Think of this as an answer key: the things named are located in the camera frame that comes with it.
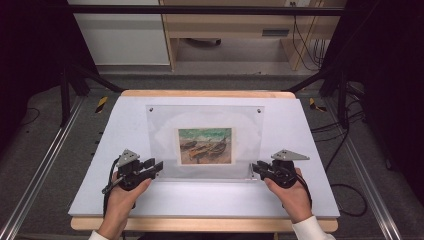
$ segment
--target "human hand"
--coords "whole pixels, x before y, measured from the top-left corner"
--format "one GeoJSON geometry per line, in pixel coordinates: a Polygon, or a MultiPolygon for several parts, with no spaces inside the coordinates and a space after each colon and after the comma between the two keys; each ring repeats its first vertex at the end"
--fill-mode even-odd
{"type": "MultiPolygon", "coordinates": [[[[113,174],[112,182],[116,179],[117,172],[113,174]]],[[[107,239],[119,239],[137,198],[147,190],[151,182],[152,179],[146,179],[131,191],[115,186],[110,192],[106,215],[97,233],[107,239]]]]}
{"type": "MultiPolygon", "coordinates": [[[[299,168],[296,168],[296,172],[302,176],[299,168]]],[[[293,224],[299,223],[312,216],[308,194],[299,181],[288,189],[281,188],[269,178],[265,178],[264,182],[269,190],[280,199],[293,224]]]]}

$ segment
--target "wrist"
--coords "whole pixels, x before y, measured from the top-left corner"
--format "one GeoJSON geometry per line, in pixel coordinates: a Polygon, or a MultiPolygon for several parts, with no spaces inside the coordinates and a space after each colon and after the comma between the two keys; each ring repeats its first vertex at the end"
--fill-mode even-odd
{"type": "Polygon", "coordinates": [[[97,233],[107,239],[115,239],[125,228],[126,220],[127,217],[122,216],[119,212],[108,211],[97,233]]]}
{"type": "Polygon", "coordinates": [[[312,210],[309,206],[304,206],[300,203],[296,202],[288,202],[283,203],[284,209],[287,214],[290,216],[290,220],[293,224],[302,222],[313,216],[312,210]]]}

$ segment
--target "wooden table edge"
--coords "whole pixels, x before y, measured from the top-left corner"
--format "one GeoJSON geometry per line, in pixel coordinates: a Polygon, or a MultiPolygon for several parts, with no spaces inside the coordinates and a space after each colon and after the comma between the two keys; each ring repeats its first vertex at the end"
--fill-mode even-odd
{"type": "Polygon", "coordinates": [[[126,90],[125,97],[240,97],[240,98],[296,98],[291,92],[276,91],[209,91],[209,90],[126,90]]]}
{"type": "MultiPolygon", "coordinates": [[[[102,217],[73,217],[75,230],[98,229],[102,217]]],[[[338,228],[336,218],[318,219],[328,233],[338,228]]],[[[129,218],[125,230],[141,232],[293,232],[290,219],[283,218],[129,218]]]]}

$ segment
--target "white tabletop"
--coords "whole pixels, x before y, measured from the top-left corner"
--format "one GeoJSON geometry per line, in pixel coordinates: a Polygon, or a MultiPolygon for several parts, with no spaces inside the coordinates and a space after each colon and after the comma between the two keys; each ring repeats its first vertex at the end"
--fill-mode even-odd
{"type": "MultiPolygon", "coordinates": [[[[121,96],[111,113],[87,175],[73,201],[72,216],[101,216],[103,194],[113,160],[130,149],[151,157],[146,106],[216,105],[263,106],[263,129],[259,159],[269,161],[285,148],[310,157],[295,161],[309,185],[313,213],[319,218],[335,218],[339,211],[313,141],[303,108],[297,99],[133,97],[121,96]]],[[[190,218],[281,218],[287,216],[277,197],[258,181],[213,182],[154,180],[132,210],[134,217],[190,218]]]]}

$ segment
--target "painting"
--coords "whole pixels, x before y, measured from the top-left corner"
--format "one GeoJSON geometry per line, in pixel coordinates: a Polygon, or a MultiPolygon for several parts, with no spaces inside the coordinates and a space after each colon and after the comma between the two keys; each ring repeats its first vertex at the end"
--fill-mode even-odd
{"type": "Polygon", "coordinates": [[[178,129],[181,165],[232,164],[232,128],[178,129]]]}

